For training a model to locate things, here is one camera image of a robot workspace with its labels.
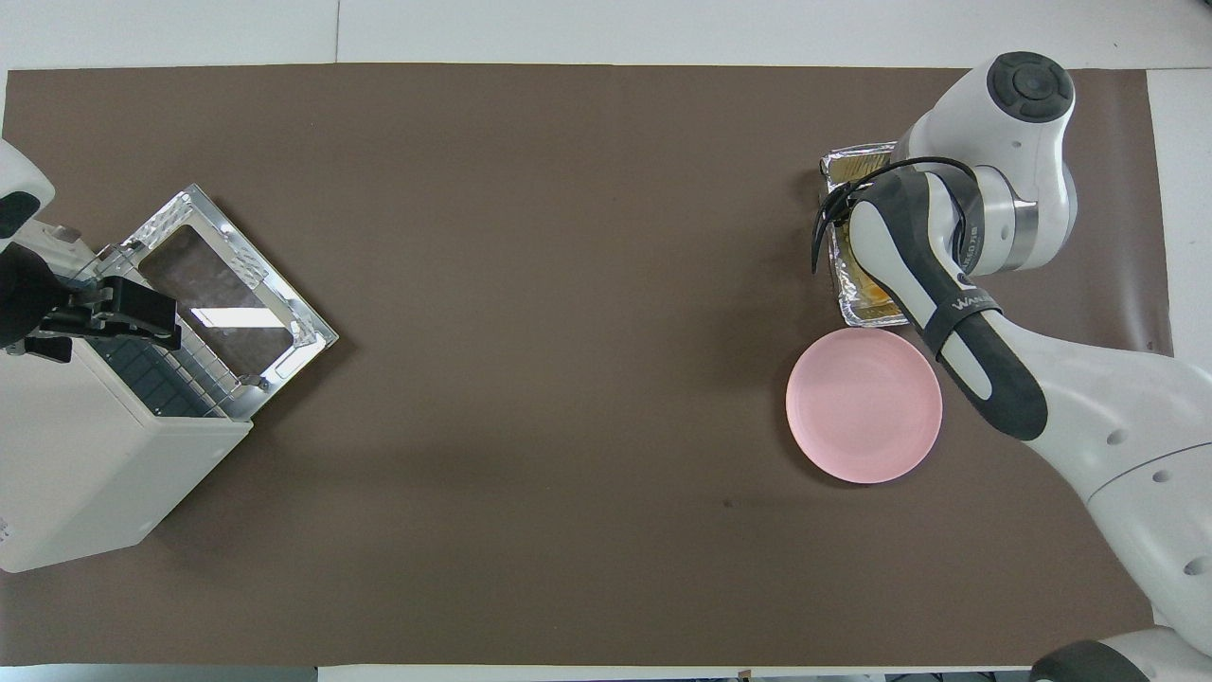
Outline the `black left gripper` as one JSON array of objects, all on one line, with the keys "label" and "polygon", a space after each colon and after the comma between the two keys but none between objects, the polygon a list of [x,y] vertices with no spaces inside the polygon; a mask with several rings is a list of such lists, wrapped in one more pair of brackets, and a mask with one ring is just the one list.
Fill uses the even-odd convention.
[{"label": "black left gripper", "polygon": [[127,277],[99,277],[79,288],[57,283],[25,331],[25,354],[68,363],[73,340],[138,340],[175,353],[182,346],[176,299]]}]

